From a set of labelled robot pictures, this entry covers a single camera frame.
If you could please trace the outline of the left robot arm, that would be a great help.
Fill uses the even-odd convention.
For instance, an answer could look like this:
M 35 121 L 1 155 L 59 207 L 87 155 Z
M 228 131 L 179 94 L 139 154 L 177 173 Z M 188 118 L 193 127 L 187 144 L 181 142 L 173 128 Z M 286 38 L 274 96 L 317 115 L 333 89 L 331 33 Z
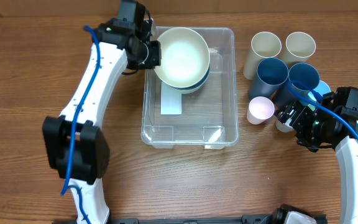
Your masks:
M 42 132 L 49 166 L 64 179 L 61 194 L 73 195 L 74 223 L 112 223 L 102 182 L 110 158 L 104 114 L 119 78 L 159 66 L 161 46 L 151 39 L 149 10 L 137 1 L 121 1 L 117 17 L 84 30 L 93 42 L 87 68 L 70 102 L 59 117 L 45 118 Z

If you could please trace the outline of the dark blue bowl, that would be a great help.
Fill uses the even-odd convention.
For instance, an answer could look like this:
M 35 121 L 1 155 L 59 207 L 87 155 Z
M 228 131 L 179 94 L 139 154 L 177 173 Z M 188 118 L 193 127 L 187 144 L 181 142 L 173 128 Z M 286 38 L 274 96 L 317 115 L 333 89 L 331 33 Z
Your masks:
M 174 87 L 174 86 L 171 86 L 172 88 L 176 89 L 176 90 L 183 90 L 183 91 L 186 91 L 186 90 L 195 90 L 196 88 L 199 88 L 201 85 L 204 84 L 204 82 L 208 79 L 209 77 L 209 71 L 210 71 L 210 68 L 207 69 L 204 77 L 196 84 L 192 85 L 192 86 L 189 86 L 189 87 L 185 87 L 185 88 L 179 88 L 179 87 Z

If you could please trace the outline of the cream tall cup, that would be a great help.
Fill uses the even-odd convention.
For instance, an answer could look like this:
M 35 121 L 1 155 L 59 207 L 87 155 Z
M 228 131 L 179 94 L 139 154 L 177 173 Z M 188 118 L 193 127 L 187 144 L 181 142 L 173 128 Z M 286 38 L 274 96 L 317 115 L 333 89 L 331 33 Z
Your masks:
M 281 40 L 274 33 L 263 31 L 254 35 L 244 64 L 243 74 L 246 79 L 253 80 L 257 73 L 258 64 L 265 58 L 276 57 L 281 49 Z
M 306 62 L 316 51 L 314 38 L 305 32 L 293 32 L 285 40 L 280 59 L 288 68 Z

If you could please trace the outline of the large cream bowl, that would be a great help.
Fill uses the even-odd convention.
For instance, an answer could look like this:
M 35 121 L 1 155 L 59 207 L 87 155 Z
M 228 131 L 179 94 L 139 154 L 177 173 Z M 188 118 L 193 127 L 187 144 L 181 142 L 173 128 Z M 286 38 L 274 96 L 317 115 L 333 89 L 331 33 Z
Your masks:
M 187 27 L 174 27 L 159 35 L 161 65 L 154 68 L 159 79 L 174 87 L 198 83 L 209 69 L 211 57 L 204 38 Z

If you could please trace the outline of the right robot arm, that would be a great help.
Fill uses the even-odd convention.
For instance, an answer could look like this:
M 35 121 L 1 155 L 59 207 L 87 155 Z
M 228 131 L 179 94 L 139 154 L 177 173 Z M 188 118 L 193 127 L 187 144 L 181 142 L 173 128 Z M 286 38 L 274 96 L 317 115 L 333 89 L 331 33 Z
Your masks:
M 278 104 L 279 122 L 295 130 L 297 143 L 311 152 L 331 148 L 341 175 L 341 223 L 358 223 L 358 88 L 339 87 L 311 101 L 293 85 L 281 88 L 289 96 Z

